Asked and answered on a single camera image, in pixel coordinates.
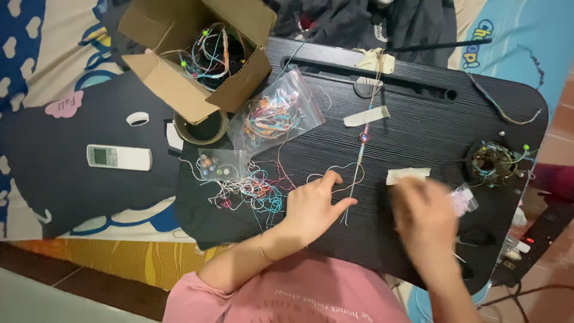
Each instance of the black lap desk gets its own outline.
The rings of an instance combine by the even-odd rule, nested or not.
[[[274,37],[269,39],[266,52],[273,72],[268,84],[281,71],[281,62],[292,55],[300,44]],[[296,55],[303,61],[318,60],[348,67],[353,67],[362,57],[361,53],[315,44],[304,44]],[[477,141],[496,140],[518,152],[522,152],[524,144],[530,145],[532,151],[538,149],[548,123],[548,109],[542,96],[527,85],[474,76],[506,114],[515,120],[528,120],[538,109],[542,109],[532,123],[514,125],[501,119],[463,72],[396,61],[392,77],[455,90],[456,98],[428,99],[417,94],[401,94],[408,90],[393,87],[391,84],[396,80],[386,84],[373,106],[386,105],[391,117],[371,123],[372,137],[366,145],[362,161],[366,176],[362,183],[355,186],[353,195],[359,204],[350,208],[348,226],[337,220],[309,249],[387,272],[424,287],[405,254],[400,237],[393,229],[393,215],[385,184],[387,170],[429,167],[432,178],[449,183],[454,188],[468,182],[464,177],[463,163],[456,161],[464,158]],[[304,75],[304,79],[324,114],[325,123],[288,141],[281,149],[281,164],[298,186],[305,183],[309,174],[324,173],[329,166],[345,166],[356,161],[360,146],[358,136],[363,127],[345,128],[343,117],[365,111],[369,104],[367,99],[355,94],[350,83],[308,75]],[[329,99],[323,91],[332,100],[330,109]],[[498,136],[499,131],[505,131],[506,135]],[[232,148],[227,136],[208,147]],[[277,149],[274,147],[265,151],[253,160],[277,159]],[[183,158],[195,163],[198,158],[196,147],[185,144]],[[529,170],[532,163],[524,160],[519,166]],[[274,164],[267,164],[264,169],[270,177],[277,178]],[[346,185],[352,182],[353,166],[337,171]],[[505,186],[471,189],[479,207],[460,219],[459,231],[482,229],[496,237],[496,244],[490,247],[456,246],[456,253],[466,260],[467,266],[474,272],[472,279],[465,280],[471,294],[486,284],[494,269],[526,178],[514,176]],[[261,233],[250,208],[242,205],[237,211],[219,209],[207,201],[219,192],[219,186],[215,183],[199,184],[189,165],[181,163],[175,214],[181,228],[198,241],[200,248],[239,242]],[[333,201],[348,194],[348,190],[335,193]],[[283,217],[284,213],[277,214],[273,223],[279,223]],[[265,228],[267,214],[258,214],[258,219]]]

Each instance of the pink shirt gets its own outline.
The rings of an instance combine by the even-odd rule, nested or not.
[[[169,294],[165,323],[410,322],[374,272],[306,252],[278,261],[230,295],[184,275]]]

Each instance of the hand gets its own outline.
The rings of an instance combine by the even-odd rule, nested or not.
[[[393,187],[393,216],[406,251],[429,288],[450,275],[460,276],[453,254],[457,216],[443,184],[401,179]]]
[[[303,246],[319,238],[337,220],[346,208],[357,204],[354,198],[344,198],[331,205],[333,185],[343,183],[335,171],[327,171],[319,178],[289,192],[287,196],[287,215],[279,224],[297,232]]]

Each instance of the small plastic bag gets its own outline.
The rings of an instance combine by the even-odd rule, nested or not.
[[[452,206],[459,217],[465,215],[466,212],[476,210],[478,207],[478,202],[466,183],[452,191],[450,196],[452,197]]]
[[[325,122],[298,68],[247,101],[231,119],[227,135],[251,157]]]
[[[207,180],[240,182],[248,177],[246,151],[199,148],[201,177]]]

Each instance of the black stick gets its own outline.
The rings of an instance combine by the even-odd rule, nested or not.
[[[426,51],[429,49],[490,44],[491,42],[492,42],[492,38],[486,38],[486,39],[477,39],[477,40],[468,40],[468,41],[458,41],[456,43],[417,45],[417,46],[411,46],[411,47],[390,48],[390,49],[385,50],[385,53],[404,53],[404,52],[414,52],[414,51]]]

